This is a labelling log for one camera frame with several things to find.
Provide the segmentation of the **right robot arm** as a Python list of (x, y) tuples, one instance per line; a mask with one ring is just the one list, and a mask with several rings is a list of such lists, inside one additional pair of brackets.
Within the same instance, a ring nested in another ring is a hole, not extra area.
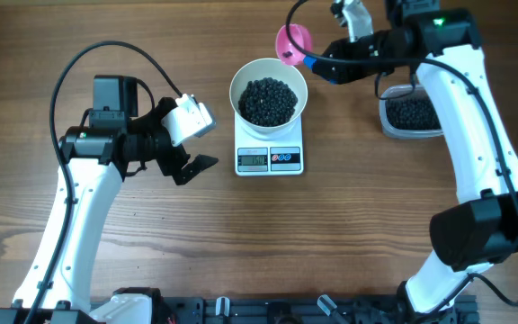
[(409, 67), (433, 104), (459, 203), (433, 216), (432, 253), (403, 285), (407, 316), (420, 323), (440, 318), (472, 281), (518, 253), (518, 157), (487, 82), (471, 13), (442, 10), (435, 1), (389, 1), (386, 9), (390, 28), (375, 31), (362, 2), (334, 2), (332, 13), (349, 35), (307, 61), (337, 84)]

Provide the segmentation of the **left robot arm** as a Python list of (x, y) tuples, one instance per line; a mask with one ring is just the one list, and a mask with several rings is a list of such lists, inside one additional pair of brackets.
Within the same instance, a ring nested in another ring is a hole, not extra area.
[(161, 292), (122, 288), (93, 308), (91, 281), (103, 225), (132, 162), (157, 162), (164, 176), (185, 185), (217, 163), (191, 157), (190, 137), (215, 127), (212, 112), (193, 95), (162, 98), (138, 115), (138, 89), (132, 76), (96, 76), (94, 102), (82, 123), (59, 142), (63, 166), (49, 220), (31, 269), (0, 323), (167, 323)]

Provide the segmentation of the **pink scoop blue handle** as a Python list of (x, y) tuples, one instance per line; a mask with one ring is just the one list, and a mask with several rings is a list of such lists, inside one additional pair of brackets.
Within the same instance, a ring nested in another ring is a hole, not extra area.
[[(322, 55), (312, 53), (313, 40), (306, 27), (300, 24), (291, 23), (283, 25), (275, 41), (275, 51), (282, 64), (288, 66), (305, 66), (313, 74), (325, 79), (331, 84), (337, 83), (337, 74), (333, 66)], [(292, 56), (283, 57), (283, 53), (290, 51)]]

